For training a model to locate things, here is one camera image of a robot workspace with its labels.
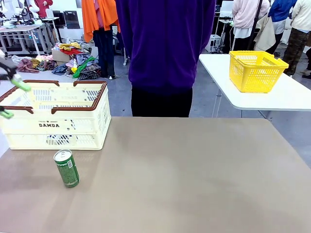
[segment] can top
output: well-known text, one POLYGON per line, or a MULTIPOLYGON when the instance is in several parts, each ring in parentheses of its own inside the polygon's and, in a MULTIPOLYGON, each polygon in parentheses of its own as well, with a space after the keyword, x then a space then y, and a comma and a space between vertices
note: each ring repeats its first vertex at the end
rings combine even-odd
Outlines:
POLYGON ((54 155, 54 160, 57 162, 63 162, 69 159, 72 155, 71 150, 60 150, 54 155))

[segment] blue jacket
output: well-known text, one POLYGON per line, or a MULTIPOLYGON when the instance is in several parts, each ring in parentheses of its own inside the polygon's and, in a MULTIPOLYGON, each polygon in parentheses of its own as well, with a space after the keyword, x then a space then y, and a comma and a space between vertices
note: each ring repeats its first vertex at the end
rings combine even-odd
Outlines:
POLYGON ((280 22, 287 19, 290 9, 296 4, 297 0, 275 0, 271 6, 268 17, 272 22, 280 22))
POLYGON ((116 0, 133 87, 162 95, 192 88, 213 27, 215 0, 116 0))

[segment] black pole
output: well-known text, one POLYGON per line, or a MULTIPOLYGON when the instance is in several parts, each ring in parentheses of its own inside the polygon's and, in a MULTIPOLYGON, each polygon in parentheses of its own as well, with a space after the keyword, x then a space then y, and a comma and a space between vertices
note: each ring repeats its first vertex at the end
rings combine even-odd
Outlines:
POLYGON ((253 28, 252 28, 252 32, 251 32, 251 36, 250 36, 249 42, 248 42, 247 50, 250 50, 251 45, 252 45, 253 40, 254 40, 254 33, 255 33, 257 22, 259 20, 259 13, 260 13, 261 5, 262 5, 262 0, 259 0, 256 16, 254 18, 254 25, 253 25, 253 28))

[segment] orange shirt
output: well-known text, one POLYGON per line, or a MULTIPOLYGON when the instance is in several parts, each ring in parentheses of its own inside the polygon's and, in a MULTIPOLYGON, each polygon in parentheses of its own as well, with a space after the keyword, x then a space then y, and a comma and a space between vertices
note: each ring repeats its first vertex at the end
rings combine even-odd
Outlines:
MULTIPOLYGON (((118 14, 115 0, 97 0, 99 10, 103 19, 105 31, 110 30, 111 24, 116 24, 119 28, 118 14)), ((82 17, 84 39, 89 42, 93 38, 93 31, 99 30, 94 0, 82 0, 82 17)))

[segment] green can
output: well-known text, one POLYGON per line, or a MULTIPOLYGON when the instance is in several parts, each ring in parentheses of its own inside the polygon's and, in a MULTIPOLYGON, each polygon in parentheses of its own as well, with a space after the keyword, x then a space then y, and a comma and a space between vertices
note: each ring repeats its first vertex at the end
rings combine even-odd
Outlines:
POLYGON ((54 155, 54 160, 64 185, 68 188, 75 187, 79 181, 79 173, 70 150, 60 150, 54 155))

